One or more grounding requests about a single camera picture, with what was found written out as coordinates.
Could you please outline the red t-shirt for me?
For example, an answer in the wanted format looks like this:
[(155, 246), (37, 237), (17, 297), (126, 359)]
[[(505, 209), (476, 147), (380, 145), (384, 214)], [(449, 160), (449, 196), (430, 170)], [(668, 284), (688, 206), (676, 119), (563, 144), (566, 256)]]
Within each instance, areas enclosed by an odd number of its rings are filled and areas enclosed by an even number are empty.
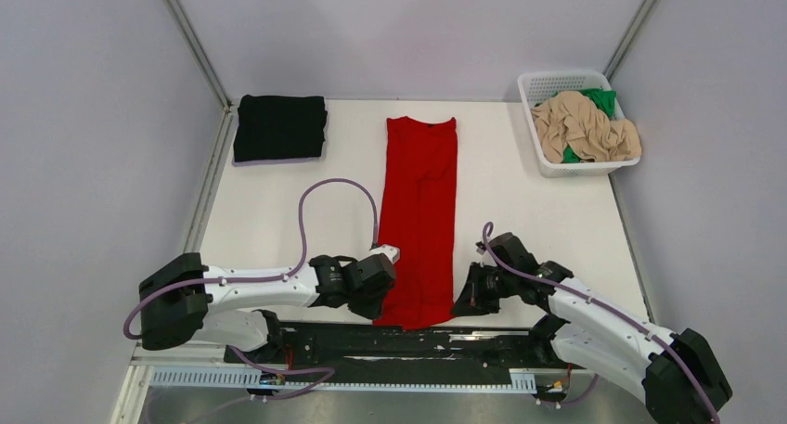
[(458, 180), (457, 121), (386, 121), (380, 242), (400, 250), (377, 326), (428, 328), (451, 319)]

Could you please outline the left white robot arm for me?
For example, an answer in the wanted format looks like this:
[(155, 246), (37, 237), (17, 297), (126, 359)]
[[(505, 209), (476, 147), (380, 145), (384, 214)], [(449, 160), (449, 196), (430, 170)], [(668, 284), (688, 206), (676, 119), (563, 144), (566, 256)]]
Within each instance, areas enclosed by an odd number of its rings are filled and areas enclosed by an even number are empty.
[(284, 337), (273, 306), (347, 307), (376, 319), (394, 287), (396, 247), (374, 248), (361, 260), (321, 255), (299, 269), (225, 269), (205, 265), (200, 254), (182, 254), (139, 285), (138, 334), (149, 351), (168, 350), (191, 340), (252, 352), (263, 362), (277, 360)]

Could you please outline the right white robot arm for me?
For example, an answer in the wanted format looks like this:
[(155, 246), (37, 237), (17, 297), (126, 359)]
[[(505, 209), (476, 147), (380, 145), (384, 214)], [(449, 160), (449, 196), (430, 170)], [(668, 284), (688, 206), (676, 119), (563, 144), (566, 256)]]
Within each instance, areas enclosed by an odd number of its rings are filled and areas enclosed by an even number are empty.
[(731, 386), (708, 340), (677, 333), (604, 299), (568, 268), (538, 262), (511, 232), (487, 223), (477, 247), (490, 264), (472, 263), (454, 316), (498, 313), (517, 297), (544, 316), (531, 329), (530, 353), (542, 366), (581, 366), (639, 399), (658, 423), (717, 423)]

